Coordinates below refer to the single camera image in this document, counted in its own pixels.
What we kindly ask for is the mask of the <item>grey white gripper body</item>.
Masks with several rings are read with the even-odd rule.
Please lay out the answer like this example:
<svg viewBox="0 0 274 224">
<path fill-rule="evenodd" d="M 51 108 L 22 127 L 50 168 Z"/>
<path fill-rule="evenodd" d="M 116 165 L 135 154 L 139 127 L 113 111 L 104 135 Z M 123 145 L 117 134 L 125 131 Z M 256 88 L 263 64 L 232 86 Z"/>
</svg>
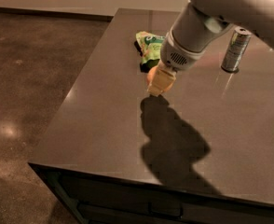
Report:
<svg viewBox="0 0 274 224">
<path fill-rule="evenodd" d="M 175 71 L 190 68 L 203 56 L 207 46 L 231 27 L 230 23 L 210 17 L 188 3 L 162 43 L 162 66 Z"/>
</svg>

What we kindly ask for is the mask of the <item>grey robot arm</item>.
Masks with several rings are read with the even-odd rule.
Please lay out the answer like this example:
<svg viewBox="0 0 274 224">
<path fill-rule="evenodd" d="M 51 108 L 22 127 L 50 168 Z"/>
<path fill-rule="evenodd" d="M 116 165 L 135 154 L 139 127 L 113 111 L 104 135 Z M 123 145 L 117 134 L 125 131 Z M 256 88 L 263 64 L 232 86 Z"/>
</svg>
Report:
<svg viewBox="0 0 274 224">
<path fill-rule="evenodd" d="M 206 47 L 238 25 L 274 49 L 274 0 L 189 0 L 166 35 L 160 61 L 150 73 L 154 96 L 171 87 L 176 73 L 201 58 Z"/>
</svg>

